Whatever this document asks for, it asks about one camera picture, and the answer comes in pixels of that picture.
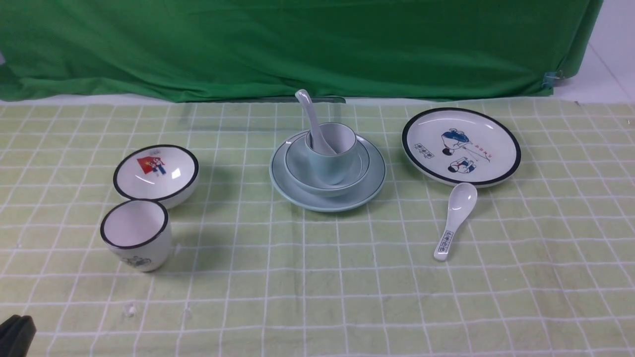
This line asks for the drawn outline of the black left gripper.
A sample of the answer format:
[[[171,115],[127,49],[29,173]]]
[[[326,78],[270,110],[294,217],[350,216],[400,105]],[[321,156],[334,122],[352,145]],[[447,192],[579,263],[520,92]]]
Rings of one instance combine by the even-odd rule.
[[[31,316],[14,314],[0,326],[0,356],[26,357],[37,332]]]

